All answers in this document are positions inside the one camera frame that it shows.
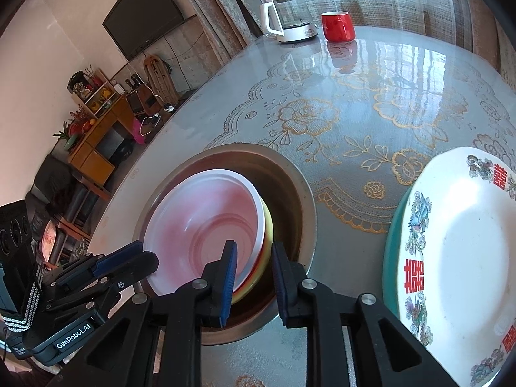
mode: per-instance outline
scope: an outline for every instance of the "wall-mounted tv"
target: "wall-mounted tv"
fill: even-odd
[[[118,0],[102,25],[131,60],[183,21],[172,0]]]

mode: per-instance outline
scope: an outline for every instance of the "screw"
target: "screw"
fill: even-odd
[[[301,281],[301,286],[306,289],[314,289],[317,286],[317,281],[313,279],[303,279]]]
[[[373,305],[376,302],[376,297],[373,294],[363,294],[360,299],[365,305]]]
[[[135,304],[144,304],[147,301],[147,298],[147,294],[145,293],[136,293],[131,299]]]
[[[195,289],[202,289],[208,286],[208,282],[206,279],[197,278],[192,281],[192,287]]]

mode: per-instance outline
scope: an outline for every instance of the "decorative plate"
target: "decorative plate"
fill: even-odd
[[[397,315],[461,387],[491,380],[516,343],[516,177],[461,147],[410,190],[397,262]]]
[[[409,199],[410,188],[407,189],[407,192],[402,196],[396,211],[394,211],[391,224],[389,225],[387,240],[385,241],[385,251],[383,253],[383,303],[397,318],[399,318],[399,314],[396,273],[398,271],[399,247],[402,242],[403,215],[405,213],[407,200]]]

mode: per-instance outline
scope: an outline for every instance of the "electric kettle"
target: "electric kettle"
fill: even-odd
[[[304,41],[317,35],[305,0],[265,0],[260,11],[267,35],[280,42]]]

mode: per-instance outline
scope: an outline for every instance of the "metal basin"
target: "metal basin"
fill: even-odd
[[[158,204],[184,179],[209,169],[228,169],[245,176],[269,207],[274,239],[283,242],[290,260],[312,263],[316,240],[316,212],[312,192],[299,169],[270,148],[235,143],[206,150],[177,167],[154,191],[136,224],[133,239],[144,241],[145,230]],[[136,292],[156,294],[146,280]],[[203,345],[220,345],[252,335],[278,315],[271,265],[247,296],[231,307],[228,324],[220,330],[203,330]]]

